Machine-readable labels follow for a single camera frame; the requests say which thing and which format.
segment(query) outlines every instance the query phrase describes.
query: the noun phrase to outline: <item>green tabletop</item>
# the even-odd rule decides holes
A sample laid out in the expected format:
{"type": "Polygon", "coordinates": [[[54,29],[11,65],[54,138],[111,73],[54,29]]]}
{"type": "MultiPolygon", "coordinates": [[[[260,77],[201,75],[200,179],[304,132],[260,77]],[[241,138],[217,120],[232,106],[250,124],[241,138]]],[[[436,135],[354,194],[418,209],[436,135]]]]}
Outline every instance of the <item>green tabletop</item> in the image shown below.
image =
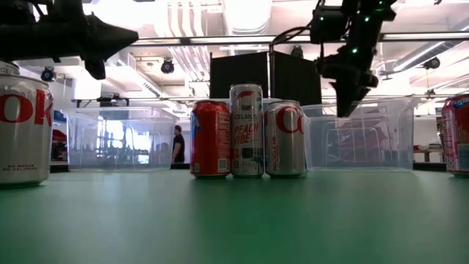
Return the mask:
{"type": "Polygon", "coordinates": [[[0,263],[469,263],[469,180],[52,175],[0,191],[0,263]]]}

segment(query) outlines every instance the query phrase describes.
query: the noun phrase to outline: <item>silver can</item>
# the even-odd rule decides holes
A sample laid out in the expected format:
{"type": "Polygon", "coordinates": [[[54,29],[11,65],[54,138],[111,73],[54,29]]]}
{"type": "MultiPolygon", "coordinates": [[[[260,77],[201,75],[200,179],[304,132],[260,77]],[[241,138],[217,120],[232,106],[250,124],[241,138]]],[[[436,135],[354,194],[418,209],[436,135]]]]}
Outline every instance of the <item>silver can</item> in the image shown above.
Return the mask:
{"type": "Polygon", "coordinates": [[[236,84],[229,91],[231,113],[231,168],[235,177],[264,174],[262,88],[236,84]]]}
{"type": "Polygon", "coordinates": [[[0,74],[20,75],[20,68],[12,62],[0,61],[0,74]]]}
{"type": "Polygon", "coordinates": [[[48,179],[52,103],[46,83],[0,75],[0,187],[35,186],[48,179]]]}
{"type": "Polygon", "coordinates": [[[265,122],[265,172],[299,177],[306,172],[303,110],[297,101],[270,103],[265,122]]]}

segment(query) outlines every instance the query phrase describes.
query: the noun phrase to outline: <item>transparent storage container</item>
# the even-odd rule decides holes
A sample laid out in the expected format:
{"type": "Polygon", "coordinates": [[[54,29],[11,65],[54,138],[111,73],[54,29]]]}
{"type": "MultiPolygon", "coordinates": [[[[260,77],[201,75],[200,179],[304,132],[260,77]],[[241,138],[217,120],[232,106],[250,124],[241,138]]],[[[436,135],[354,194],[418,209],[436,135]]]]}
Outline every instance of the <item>transparent storage container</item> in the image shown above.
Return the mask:
{"type": "Polygon", "coordinates": [[[70,170],[170,169],[177,118],[163,110],[108,107],[66,113],[70,170]]]}
{"type": "Polygon", "coordinates": [[[413,168],[413,111],[418,100],[366,100],[348,118],[336,105],[303,106],[308,170],[413,168]]]}

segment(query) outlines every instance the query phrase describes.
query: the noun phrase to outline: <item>celsius can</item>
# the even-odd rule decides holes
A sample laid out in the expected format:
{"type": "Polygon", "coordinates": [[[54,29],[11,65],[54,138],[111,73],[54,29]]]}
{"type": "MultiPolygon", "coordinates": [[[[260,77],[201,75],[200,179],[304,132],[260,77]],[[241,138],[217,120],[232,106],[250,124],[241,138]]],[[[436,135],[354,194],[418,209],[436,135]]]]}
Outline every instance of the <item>celsius can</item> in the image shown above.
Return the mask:
{"type": "Polygon", "coordinates": [[[264,174],[264,113],[262,89],[256,84],[236,84],[229,91],[232,120],[231,167],[235,177],[264,174]]]}
{"type": "Polygon", "coordinates": [[[191,113],[191,174],[225,178],[229,174],[229,111],[226,103],[196,102],[191,113]]]}
{"type": "Polygon", "coordinates": [[[456,177],[469,176],[469,95],[446,99],[442,110],[446,170],[456,177]]]}
{"type": "Polygon", "coordinates": [[[53,98],[44,82],[0,74],[0,186],[35,186],[51,162],[53,98]]]}
{"type": "Polygon", "coordinates": [[[297,101],[270,103],[264,116],[265,171],[271,177],[306,172],[303,110],[297,101]]]}
{"type": "Polygon", "coordinates": [[[11,62],[0,61],[0,74],[20,75],[20,68],[11,62]]]}

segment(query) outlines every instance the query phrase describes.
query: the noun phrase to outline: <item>person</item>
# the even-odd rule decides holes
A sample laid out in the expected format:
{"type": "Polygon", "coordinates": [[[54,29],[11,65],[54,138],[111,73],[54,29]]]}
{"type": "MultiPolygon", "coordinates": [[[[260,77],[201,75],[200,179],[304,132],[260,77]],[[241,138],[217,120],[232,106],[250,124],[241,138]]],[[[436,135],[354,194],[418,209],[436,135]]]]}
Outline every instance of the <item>person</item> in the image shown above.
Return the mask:
{"type": "Polygon", "coordinates": [[[174,139],[173,139],[173,155],[172,163],[184,163],[184,137],[181,134],[181,127],[176,125],[174,127],[174,139]]]}

